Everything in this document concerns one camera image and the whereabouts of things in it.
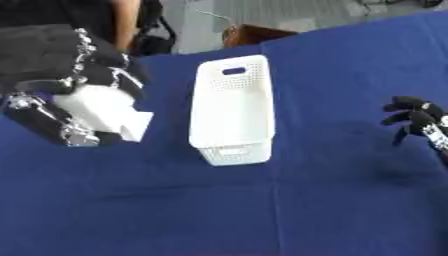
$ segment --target robot finger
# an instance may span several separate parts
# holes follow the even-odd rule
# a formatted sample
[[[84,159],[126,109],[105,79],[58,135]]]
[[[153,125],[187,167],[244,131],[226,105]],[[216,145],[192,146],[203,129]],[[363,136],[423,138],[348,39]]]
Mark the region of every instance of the robot finger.
[[[381,122],[381,124],[383,124],[383,125],[392,125],[392,124],[395,124],[395,123],[398,123],[398,122],[402,122],[402,121],[409,121],[410,120],[409,114],[410,114],[410,111],[394,114],[394,115],[389,116],[386,119],[384,119]]]
[[[394,96],[392,98],[392,104],[388,104],[383,107],[384,111],[392,112],[397,110],[413,110],[420,109],[426,103],[426,101],[412,96]]]
[[[394,145],[395,147],[400,146],[401,143],[403,142],[403,140],[406,138],[406,136],[408,136],[409,130],[410,130],[409,125],[402,126],[398,130],[398,132],[395,134],[394,141],[392,142],[392,145]]]

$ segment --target basket handle hole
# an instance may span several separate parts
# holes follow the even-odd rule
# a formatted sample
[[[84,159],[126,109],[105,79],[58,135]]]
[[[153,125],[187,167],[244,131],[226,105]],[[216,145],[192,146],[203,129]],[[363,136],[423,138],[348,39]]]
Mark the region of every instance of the basket handle hole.
[[[238,74],[244,74],[246,73],[246,68],[240,67],[240,68],[230,68],[230,69],[225,69],[222,71],[222,73],[226,76],[231,76],[231,75],[238,75]]]

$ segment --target white plastic basket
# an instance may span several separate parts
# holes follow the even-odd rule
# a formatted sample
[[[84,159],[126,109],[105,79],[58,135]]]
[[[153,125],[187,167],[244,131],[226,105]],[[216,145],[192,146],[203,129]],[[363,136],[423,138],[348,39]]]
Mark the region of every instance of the white plastic basket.
[[[198,69],[190,144],[214,166],[266,162],[275,135],[266,57],[211,61]]]

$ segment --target perforated basket side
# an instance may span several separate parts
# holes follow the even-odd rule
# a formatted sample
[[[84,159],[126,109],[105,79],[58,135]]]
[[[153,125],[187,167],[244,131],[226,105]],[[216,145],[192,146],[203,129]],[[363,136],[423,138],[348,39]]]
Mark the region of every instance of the perforated basket side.
[[[271,158],[272,141],[239,146],[200,148],[204,158],[214,166],[263,163]]]

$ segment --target white object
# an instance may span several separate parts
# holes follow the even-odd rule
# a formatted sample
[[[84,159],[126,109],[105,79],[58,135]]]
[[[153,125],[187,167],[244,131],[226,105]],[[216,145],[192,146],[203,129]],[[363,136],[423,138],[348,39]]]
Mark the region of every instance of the white object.
[[[140,142],[153,117],[135,110],[131,95],[108,86],[83,85],[68,96],[55,95],[53,101],[93,130],[118,133],[126,141]]]
[[[214,166],[266,162],[275,135],[269,63],[255,55],[198,69],[190,144]]]

